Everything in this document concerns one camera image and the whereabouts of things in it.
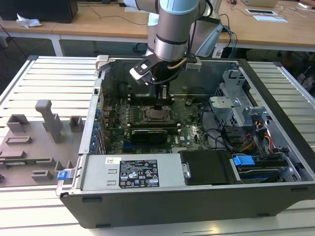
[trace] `power supply label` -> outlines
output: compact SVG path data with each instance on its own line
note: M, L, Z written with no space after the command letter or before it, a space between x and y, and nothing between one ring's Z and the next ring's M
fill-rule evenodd
M157 160L121 161L119 187L159 187Z

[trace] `aluminum profile table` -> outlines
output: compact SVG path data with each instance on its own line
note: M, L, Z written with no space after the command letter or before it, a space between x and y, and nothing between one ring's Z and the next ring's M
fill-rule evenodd
M282 66L272 62L250 62L280 107L315 151L315 100ZM258 106L262 106L250 90Z
M311 129L315 126L312 122L314 108L311 107L314 101L307 92L281 67L276 67L272 63L251 62L250 64L304 137L314 136ZM95 58L39 57L35 61L27 61L0 96L1 137L6 134L6 121L12 113L24 113L29 120L41 120L40 114L34 109L38 99L51 99L52 110L58 112L61 119L68 119L73 113L86 117L95 78ZM56 196L55 189L56 186L0 188L0 234L3 236L55 236L60 233L85 236L315 235L315 201L299 202L275 217L87 230L82 228L63 206Z

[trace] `blue tab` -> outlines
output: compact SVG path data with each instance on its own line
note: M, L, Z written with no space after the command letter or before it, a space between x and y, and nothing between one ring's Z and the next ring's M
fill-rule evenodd
M70 180L71 171L59 171L57 175L57 180Z
M236 166L254 166L255 162L252 156L240 155L233 158L234 164Z

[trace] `motherboard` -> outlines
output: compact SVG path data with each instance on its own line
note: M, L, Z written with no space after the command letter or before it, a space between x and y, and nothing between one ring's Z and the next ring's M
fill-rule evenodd
M172 105L158 108L105 96L98 122L106 154L209 149L201 127L202 109L202 103L187 96L175 96Z

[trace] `circuit board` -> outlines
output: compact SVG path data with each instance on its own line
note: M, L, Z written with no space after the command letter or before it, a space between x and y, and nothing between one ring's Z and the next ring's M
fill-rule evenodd
M177 153L185 149L209 149L208 140L201 131L201 113L201 103L190 103L183 96L175 97L171 106L163 106L158 111L153 106L132 106L124 99L110 100L104 107L105 122L102 124L106 135L110 136L105 145L106 154ZM162 144L143 142L135 145L133 134L142 131L164 134L167 131L167 137Z

